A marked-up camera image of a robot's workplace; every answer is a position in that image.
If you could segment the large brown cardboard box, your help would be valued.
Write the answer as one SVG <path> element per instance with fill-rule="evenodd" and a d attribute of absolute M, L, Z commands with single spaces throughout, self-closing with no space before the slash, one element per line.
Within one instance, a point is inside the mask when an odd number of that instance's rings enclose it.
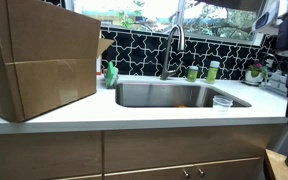
<path fill-rule="evenodd" d="M 0 0 L 0 117 L 23 122 L 96 93 L 112 44 L 97 19 L 41 0 Z"/>

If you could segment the short green soap bottle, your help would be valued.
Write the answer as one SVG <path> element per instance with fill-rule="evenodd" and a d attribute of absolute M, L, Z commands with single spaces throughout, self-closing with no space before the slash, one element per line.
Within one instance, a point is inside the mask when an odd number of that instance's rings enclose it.
<path fill-rule="evenodd" d="M 187 73 L 187 80 L 189 82 L 195 82 L 198 75 L 198 67 L 190 66 Z"/>

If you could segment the clear plastic cup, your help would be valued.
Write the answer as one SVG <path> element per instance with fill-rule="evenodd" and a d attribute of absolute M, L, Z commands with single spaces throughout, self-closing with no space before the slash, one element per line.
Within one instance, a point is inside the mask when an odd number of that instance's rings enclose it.
<path fill-rule="evenodd" d="M 213 97 L 213 109 L 219 112 L 227 112 L 233 105 L 233 100 L 223 95 Z"/>

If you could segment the potted plant white pot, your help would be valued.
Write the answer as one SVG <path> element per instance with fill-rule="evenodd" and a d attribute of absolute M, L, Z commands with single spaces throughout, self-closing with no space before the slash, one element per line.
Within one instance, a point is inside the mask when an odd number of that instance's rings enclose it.
<path fill-rule="evenodd" d="M 260 84 L 266 77 L 266 67 L 260 62 L 248 66 L 245 73 L 245 81 L 251 84 Z"/>

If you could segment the stainless steel sink basin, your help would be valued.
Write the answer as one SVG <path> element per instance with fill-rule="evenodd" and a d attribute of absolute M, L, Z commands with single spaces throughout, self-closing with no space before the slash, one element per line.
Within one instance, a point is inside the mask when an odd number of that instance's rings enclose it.
<path fill-rule="evenodd" d="M 115 91 L 115 102 L 120 106 L 137 108 L 210 108 L 216 95 L 228 97 L 233 107 L 250 107 L 248 102 L 212 86 L 139 82 L 119 83 Z"/>

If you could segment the wooden lower cabinet doors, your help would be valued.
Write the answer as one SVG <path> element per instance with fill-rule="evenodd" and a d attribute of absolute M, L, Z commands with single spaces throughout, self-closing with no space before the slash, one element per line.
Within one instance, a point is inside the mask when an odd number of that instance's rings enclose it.
<path fill-rule="evenodd" d="M 256 180 L 281 125 L 0 135 L 0 180 Z"/>

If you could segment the tall green pump soap bottle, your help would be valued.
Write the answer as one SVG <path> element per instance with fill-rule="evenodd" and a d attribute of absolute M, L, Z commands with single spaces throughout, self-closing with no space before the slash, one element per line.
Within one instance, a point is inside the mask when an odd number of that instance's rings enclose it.
<path fill-rule="evenodd" d="M 213 84 L 215 82 L 219 65 L 220 65 L 219 61 L 210 62 L 210 67 L 209 67 L 207 78 L 206 78 L 207 83 Z"/>

